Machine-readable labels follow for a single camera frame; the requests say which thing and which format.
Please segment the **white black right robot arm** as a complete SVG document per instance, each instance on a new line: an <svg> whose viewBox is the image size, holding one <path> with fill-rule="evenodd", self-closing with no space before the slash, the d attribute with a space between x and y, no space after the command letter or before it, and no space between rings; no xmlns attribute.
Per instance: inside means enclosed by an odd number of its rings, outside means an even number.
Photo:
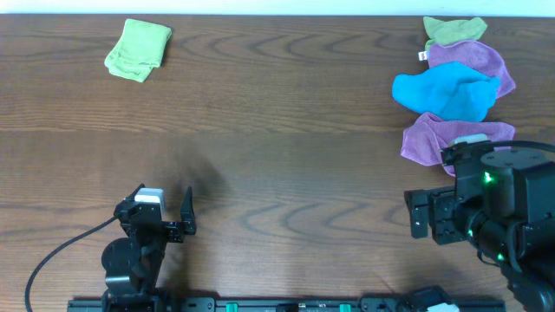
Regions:
<svg viewBox="0 0 555 312"><path fill-rule="evenodd" d="M414 238L469 242L528 311L554 309L554 163L550 144L459 143L441 150L455 183L404 193Z"/></svg>

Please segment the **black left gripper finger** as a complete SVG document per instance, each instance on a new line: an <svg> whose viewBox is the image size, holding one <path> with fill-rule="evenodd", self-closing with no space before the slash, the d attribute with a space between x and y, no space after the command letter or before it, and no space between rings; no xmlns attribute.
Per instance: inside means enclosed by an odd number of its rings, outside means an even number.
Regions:
<svg viewBox="0 0 555 312"><path fill-rule="evenodd" d="M186 196L180 207L180 217L183 231L186 235L195 235L197 230L194 210L193 210L193 189L189 186Z"/></svg>
<svg viewBox="0 0 555 312"><path fill-rule="evenodd" d="M136 194L144 187L144 184L139 184L128 196L124 198L124 200L127 202L133 202Z"/></svg>

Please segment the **upper purple cloth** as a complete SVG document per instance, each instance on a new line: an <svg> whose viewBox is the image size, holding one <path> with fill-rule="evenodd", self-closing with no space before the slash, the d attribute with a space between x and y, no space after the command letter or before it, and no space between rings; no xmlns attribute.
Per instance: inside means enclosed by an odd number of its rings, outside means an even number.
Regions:
<svg viewBox="0 0 555 312"><path fill-rule="evenodd" d="M499 78L497 98L509 94L516 88L516 83L500 53L475 40L459 41L447 46L434 43L429 50L419 52L418 58L420 61L427 61L430 68L448 62L459 62L483 75Z"/></svg>

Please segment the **small green cloth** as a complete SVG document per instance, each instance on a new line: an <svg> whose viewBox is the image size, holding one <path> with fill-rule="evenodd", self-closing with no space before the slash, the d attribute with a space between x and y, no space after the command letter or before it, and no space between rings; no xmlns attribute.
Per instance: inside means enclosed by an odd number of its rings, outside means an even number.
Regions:
<svg viewBox="0 0 555 312"><path fill-rule="evenodd" d="M480 17L470 20L442 21L431 16L423 17L424 29L428 35L425 50L433 44L447 46L459 41L478 40L487 29L486 22Z"/></svg>

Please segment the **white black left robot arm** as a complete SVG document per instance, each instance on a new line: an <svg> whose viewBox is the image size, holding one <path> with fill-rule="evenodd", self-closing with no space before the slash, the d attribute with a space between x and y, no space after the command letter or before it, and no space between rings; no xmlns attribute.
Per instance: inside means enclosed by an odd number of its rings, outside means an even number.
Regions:
<svg viewBox="0 0 555 312"><path fill-rule="evenodd" d="M102 252L101 264L108 287L101 299L103 311L179 311L179 301L156 287L170 243L181 244L196 233L193 190L188 188L179 221L164 221L161 189L139 185L114 209L126 236Z"/></svg>

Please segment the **light green cloth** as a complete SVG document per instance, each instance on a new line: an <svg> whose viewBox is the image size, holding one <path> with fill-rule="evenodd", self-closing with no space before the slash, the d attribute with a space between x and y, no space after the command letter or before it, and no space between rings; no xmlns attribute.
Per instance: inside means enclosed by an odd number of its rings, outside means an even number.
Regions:
<svg viewBox="0 0 555 312"><path fill-rule="evenodd" d="M104 65L111 75L142 83L161 66L171 36L167 26L128 18Z"/></svg>

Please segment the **blue cloth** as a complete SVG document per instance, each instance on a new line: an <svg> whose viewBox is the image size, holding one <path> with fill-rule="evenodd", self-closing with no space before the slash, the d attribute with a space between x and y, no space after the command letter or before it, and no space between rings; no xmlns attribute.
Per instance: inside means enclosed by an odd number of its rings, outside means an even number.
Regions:
<svg viewBox="0 0 555 312"><path fill-rule="evenodd" d="M494 106L501 81L459 62L444 63L418 75L398 75L392 97L418 114L443 120L481 122Z"/></svg>

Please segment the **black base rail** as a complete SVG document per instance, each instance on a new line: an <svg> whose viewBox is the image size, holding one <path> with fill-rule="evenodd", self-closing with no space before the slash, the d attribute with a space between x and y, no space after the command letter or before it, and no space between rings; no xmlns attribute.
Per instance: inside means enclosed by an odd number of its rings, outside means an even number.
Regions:
<svg viewBox="0 0 555 312"><path fill-rule="evenodd" d="M506 312L502 300L452 298L434 286L402 295L369 294L350 298L214 298L158 296L112 296L74 299L68 312Z"/></svg>

